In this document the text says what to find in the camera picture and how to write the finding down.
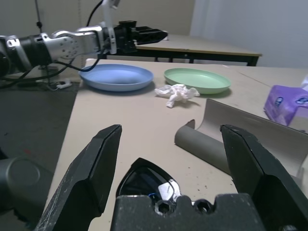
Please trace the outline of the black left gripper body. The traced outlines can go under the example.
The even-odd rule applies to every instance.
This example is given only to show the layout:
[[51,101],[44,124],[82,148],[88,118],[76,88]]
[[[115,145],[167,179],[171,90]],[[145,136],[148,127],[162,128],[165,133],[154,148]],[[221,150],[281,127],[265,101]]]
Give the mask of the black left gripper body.
[[117,50],[124,53],[136,52],[136,38],[139,33],[145,29],[145,26],[137,26],[136,21],[119,21],[114,27]]

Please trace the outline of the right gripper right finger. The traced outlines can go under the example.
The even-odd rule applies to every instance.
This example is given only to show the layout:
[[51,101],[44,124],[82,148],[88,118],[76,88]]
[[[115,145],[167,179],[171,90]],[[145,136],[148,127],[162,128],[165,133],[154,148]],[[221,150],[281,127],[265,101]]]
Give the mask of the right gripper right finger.
[[308,199],[272,155],[248,131],[221,125],[231,177],[238,192],[250,195],[268,231],[306,231]]

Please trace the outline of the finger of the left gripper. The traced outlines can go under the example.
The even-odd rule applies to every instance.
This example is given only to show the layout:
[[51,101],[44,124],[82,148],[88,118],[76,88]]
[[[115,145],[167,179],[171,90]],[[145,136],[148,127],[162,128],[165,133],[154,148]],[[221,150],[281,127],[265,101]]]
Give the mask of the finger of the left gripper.
[[158,43],[165,39],[168,33],[159,29],[139,31],[136,37],[138,45]]
[[148,26],[138,26],[136,27],[136,31],[138,33],[160,33],[163,32],[162,30],[159,29],[154,29]]

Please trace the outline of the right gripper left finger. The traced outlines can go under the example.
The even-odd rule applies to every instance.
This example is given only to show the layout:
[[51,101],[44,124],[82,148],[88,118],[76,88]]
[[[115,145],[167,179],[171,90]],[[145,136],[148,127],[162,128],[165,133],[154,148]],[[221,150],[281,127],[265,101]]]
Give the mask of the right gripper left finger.
[[105,210],[115,175],[121,125],[99,131],[69,165],[38,231],[86,231]]

